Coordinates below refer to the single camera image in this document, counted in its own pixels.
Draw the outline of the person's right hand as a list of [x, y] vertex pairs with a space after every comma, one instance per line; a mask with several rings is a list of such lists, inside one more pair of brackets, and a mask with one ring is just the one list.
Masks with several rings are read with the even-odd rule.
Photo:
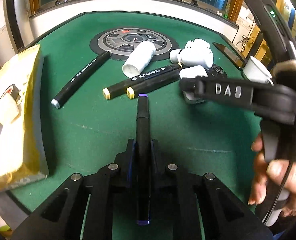
[[[252, 181], [251, 194], [248, 200], [249, 205], [261, 204], [267, 193], [266, 183], [268, 180], [280, 185], [289, 161], [283, 159], [265, 162], [262, 134], [259, 133], [251, 146], [252, 151], [257, 155], [254, 159], [254, 178]], [[290, 192], [287, 204], [283, 207], [281, 215], [283, 217], [296, 216], [296, 163], [292, 165], [288, 179], [284, 188]]]

